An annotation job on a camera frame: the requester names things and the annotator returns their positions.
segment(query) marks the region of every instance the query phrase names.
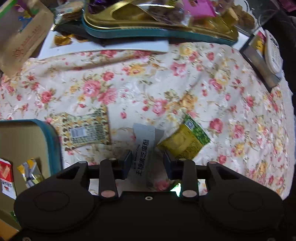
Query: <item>pink rose pattern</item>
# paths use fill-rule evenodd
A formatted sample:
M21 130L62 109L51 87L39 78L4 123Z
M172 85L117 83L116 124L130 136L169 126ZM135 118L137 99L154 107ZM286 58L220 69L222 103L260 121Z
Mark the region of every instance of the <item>pink rose pattern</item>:
M105 73L103 73L103 80L109 81L113 78L114 78L114 73L112 73L110 71L106 71Z
M48 102L51 101L52 96L53 96L53 93L51 91L43 91L41 93L41 102L43 104L47 104Z
M103 104L114 103L117 98L117 93L115 88L110 88L106 92L100 94L98 101L103 102Z
M167 54L130 50L77 53L47 59L42 68L38 60L28 62L21 75L1 78L1 118L51 122L51 114L84 115L105 104L111 139L118 147L119 136L126 135L133 143L129 129L133 123L161 126L169 132L166 128L177 128L186 112L212 140L203 147L209 155L198 155L197 163L217 161L285 197L293 163L289 159L292 137L287 131L293 121L286 116L289 109L282 99L288 91L280 84L269 94L238 51L225 45L191 43L188 56L181 56L179 48L171 45ZM131 72L139 67L145 73L141 78ZM229 80L218 79L221 75L216 70L224 71ZM270 103L268 110L263 96ZM92 150L81 147L63 156L68 163L85 156L91 159L92 154L98 157L89 163L105 158L88 148ZM246 166L238 169L235 163ZM159 191L171 184L165 178L153 183Z
M209 128L220 134L223 128L223 122L220 119L215 118L214 120L210 121Z
M154 106L152 111L157 115L157 116L161 116L162 114L165 113L165 106L168 103L167 100L163 100L163 99L157 99L154 101Z
M83 93L88 97L96 97L100 92L101 84L99 81L89 80L84 83Z
M174 72L174 76L184 76L186 64L178 64L174 62L170 69Z

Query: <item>pink card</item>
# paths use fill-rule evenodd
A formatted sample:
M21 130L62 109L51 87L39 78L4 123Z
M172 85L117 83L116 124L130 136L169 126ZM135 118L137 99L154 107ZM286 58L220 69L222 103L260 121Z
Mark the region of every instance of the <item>pink card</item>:
M216 13L210 0L182 0L184 10L194 18L215 17Z

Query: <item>open tin box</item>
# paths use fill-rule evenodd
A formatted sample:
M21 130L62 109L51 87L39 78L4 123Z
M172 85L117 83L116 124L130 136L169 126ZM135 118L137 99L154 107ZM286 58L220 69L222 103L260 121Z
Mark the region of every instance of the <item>open tin box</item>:
M169 24L148 13L153 7L168 8L158 4L157 0L148 3L147 0L122 0L97 13L90 13L90 1L93 0L88 0L84 7L82 21L86 31L98 38L176 37L227 45L233 45L238 39L236 28L227 24L229 19L220 16L189 17L185 24Z
M30 158L37 165L44 178L62 169L60 144L54 129L40 120L0 121L0 158L12 164L16 194L27 189L24 178L17 167ZM20 226L12 216L14 199L0 193L0 219L19 230Z

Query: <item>yellow snack package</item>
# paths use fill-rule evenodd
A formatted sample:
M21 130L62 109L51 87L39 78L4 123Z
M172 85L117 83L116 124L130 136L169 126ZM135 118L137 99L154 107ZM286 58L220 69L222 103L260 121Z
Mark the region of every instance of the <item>yellow snack package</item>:
M31 158L23 164L19 165L17 169L22 174L27 188L33 187L34 185L44 180L34 158Z
M191 118L185 115L184 123L169 138L158 144L158 148L169 150L176 158L192 160L210 142L203 129Z

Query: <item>plastic container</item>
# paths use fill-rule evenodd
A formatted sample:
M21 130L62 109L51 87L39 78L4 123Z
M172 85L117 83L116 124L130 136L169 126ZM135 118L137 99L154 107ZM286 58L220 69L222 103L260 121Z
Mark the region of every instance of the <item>plastic container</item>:
M234 0L215 0L212 1L217 14L222 15L232 6Z
M16 194L27 189L17 167L35 158L44 178L62 169L60 144L55 130L40 120L0 121L0 157L12 164ZM0 193L0 219L20 229L11 212L14 199Z
M238 16L238 31L250 36L279 10L276 0L234 0L232 9Z

